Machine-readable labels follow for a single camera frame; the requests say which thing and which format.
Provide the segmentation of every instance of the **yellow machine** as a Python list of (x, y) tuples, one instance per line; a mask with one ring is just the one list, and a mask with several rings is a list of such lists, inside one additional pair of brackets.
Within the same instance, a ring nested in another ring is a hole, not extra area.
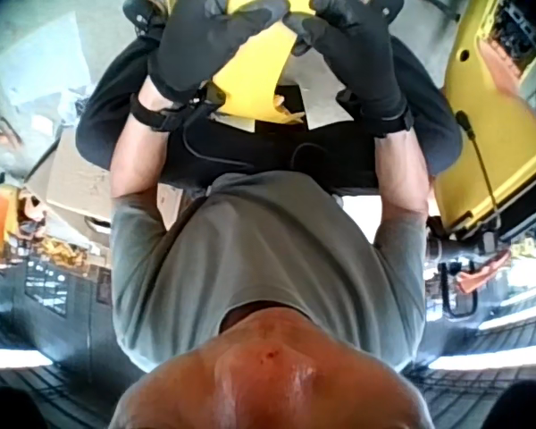
[(536, 114), (518, 96), (512, 61), (492, 39), (501, 4), (472, 0), (461, 20), (444, 91), (476, 139), (465, 134), (461, 156), (437, 178), (435, 193), (447, 232), (472, 235), (499, 218), (498, 235), (511, 240), (536, 223)]

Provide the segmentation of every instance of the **hand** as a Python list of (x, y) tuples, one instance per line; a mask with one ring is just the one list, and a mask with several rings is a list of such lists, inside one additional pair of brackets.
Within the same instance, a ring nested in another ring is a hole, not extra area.
[(393, 67), (387, 22), (361, 0), (312, 0), (316, 16), (289, 13), (284, 24), (323, 55), (337, 78), (372, 119), (393, 119), (406, 109)]
[(187, 103), (248, 38), (289, 11), (288, 0), (256, 0), (226, 14), (228, 0), (178, 0), (159, 49), (149, 59), (149, 75), (172, 101)]

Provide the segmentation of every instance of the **man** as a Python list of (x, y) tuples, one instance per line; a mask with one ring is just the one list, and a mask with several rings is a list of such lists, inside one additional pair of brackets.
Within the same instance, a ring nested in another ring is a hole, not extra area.
[[(78, 150), (102, 168), (109, 169), (115, 144), (130, 113), (131, 94), (140, 90), (147, 77), (148, 58), (162, 43), (171, 47), (183, 45), (195, 55), (198, 52), (196, 38), (182, 42), (163, 40), (163, 1), (125, 2), (123, 11), (136, 25), (139, 35), (109, 66), (81, 117)], [(220, 8), (225, 3), (226, 0), (211, 2)], [(370, 5), (381, 11), (383, 3), (389, 1), (372, 0)], [(294, 54), (304, 53), (304, 46), (299, 42)], [(460, 130), (447, 100), (413, 53), (397, 38), (391, 38), (389, 51), (381, 54), (390, 53), (398, 85), (415, 120), (415, 132), (429, 174), (436, 176), (458, 158), (462, 148)], [(199, 195), (227, 172), (291, 170), (305, 172), (337, 195), (376, 192), (373, 135), (367, 126), (358, 123), (359, 115), (354, 116), (357, 122), (337, 122), (313, 130), (256, 122), (255, 133), (249, 133), (202, 115), (171, 132), (160, 181)]]
[[(113, 154), (113, 322), (149, 374), (110, 427), (432, 427), (397, 373), (423, 333), (429, 177), (386, 23), (356, 0), (313, 0), (317, 17), (286, 0), (221, 6), (178, 0)], [(225, 174), (164, 229), (155, 189), (170, 136), (146, 123), (183, 117), (202, 82), (278, 20), (323, 54), (377, 136), (374, 245), (300, 172)]]

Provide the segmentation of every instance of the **yellow object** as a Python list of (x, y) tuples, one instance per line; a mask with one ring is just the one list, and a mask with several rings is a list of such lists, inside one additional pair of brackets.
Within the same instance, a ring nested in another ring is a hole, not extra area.
[[(462, 110), (470, 119), (500, 205), (536, 180), (536, 115), (522, 99), (497, 86), (482, 57), (497, 6), (498, 0), (470, 2), (456, 36), (444, 91), (453, 112)], [(437, 178), (434, 188), (448, 231), (471, 229), (492, 212), (482, 169), (466, 136), (458, 161)]]
[[(229, 0), (228, 13), (247, 3), (250, 0)], [(309, 0), (290, 0), (290, 10), (314, 13)], [(288, 113), (280, 106), (281, 97), (274, 95), (296, 38), (281, 22), (250, 38), (213, 78), (226, 93), (226, 103), (220, 112), (276, 123), (295, 122), (303, 116)]]

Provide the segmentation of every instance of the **wire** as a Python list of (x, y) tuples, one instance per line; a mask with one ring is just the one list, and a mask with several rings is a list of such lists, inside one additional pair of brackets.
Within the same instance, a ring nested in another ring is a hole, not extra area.
[(490, 195), (490, 201), (492, 202), (492, 207), (494, 209), (494, 214), (496, 216), (496, 222), (494, 225), (493, 231), (500, 230), (500, 227), (502, 226), (502, 220), (500, 218), (500, 212), (498, 210), (498, 203), (496, 198), (494, 197), (494, 191), (492, 190), (492, 185), (490, 184), (490, 178), (489, 174), (486, 170), (486, 166), (484, 165), (484, 162), (482, 161), (482, 155), (481, 150), (479, 149), (479, 145), (476, 142), (476, 135), (474, 134), (473, 126), (471, 125), (471, 122), (468, 119), (468, 116), (465, 112), (462, 110), (459, 110), (456, 112), (456, 121), (458, 122), (458, 125), (465, 131), (466, 137), (468, 137), (469, 140), (473, 142), (474, 146), (474, 152), (476, 153), (476, 157), (479, 160), (479, 165), (481, 166), (482, 170), (482, 176), (484, 177), (484, 182), (486, 183), (486, 188)]
[(191, 155), (193, 155), (196, 158), (199, 159), (205, 159), (206, 161), (210, 161), (212, 163), (218, 163), (218, 164), (229, 164), (229, 165), (237, 165), (238, 167), (245, 167), (245, 168), (254, 168), (254, 166), (250, 163), (245, 163), (244, 161), (236, 161), (234, 159), (227, 159), (227, 158), (220, 158), (216, 156), (208, 156), (203, 155), (202, 153), (196, 151), (187, 140), (187, 130), (188, 127), (190, 127), (195, 119), (197, 118), (197, 115), (195, 114), (192, 118), (188, 118), (187, 121), (182, 125), (182, 144), (183, 146), (189, 151)]

